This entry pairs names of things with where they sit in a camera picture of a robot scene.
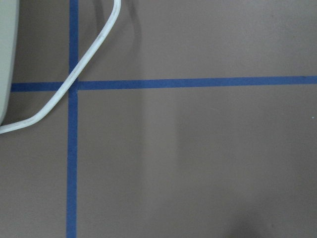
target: floor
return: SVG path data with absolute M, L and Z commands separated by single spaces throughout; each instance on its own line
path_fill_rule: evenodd
M 5 124 L 46 103 L 111 9 L 20 1 Z M 122 0 L 56 108 L 0 136 L 1 236 L 317 237 L 316 12 Z

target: blue tape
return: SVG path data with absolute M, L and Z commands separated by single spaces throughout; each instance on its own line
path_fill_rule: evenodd
M 317 84 L 317 76 L 153 79 L 79 82 L 79 90 Z
M 78 0 L 69 0 L 69 73 L 78 62 Z M 77 231 L 78 80 L 68 91 L 66 237 Z
M 62 82 L 12 83 L 11 92 L 57 91 L 61 85 Z

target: white cord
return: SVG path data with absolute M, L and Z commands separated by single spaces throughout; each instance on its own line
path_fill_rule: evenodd
M 43 119 L 53 109 L 53 107 L 55 107 L 55 105 L 61 100 L 61 98 L 70 88 L 70 86 L 76 80 L 76 78 L 81 73 L 81 71 L 83 71 L 84 67 L 87 65 L 89 60 L 94 56 L 95 52 L 98 50 L 100 45 L 104 42 L 105 38 L 109 34 L 110 30 L 112 29 L 114 23 L 116 22 L 118 18 L 120 7 L 121 7 L 121 0 L 114 0 L 112 13 L 108 21 L 106 22 L 105 26 L 99 33 L 98 37 L 89 47 L 89 49 L 86 51 L 84 56 L 80 59 L 78 64 L 75 66 L 73 71 L 63 82 L 61 87 L 56 91 L 56 93 L 52 96 L 52 98 L 45 104 L 45 106 L 40 111 L 38 111 L 34 116 L 28 119 L 18 121 L 12 124 L 0 126 L 0 134 L 33 125 L 37 123 L 38 121 L 40 121 L 41 119 Z

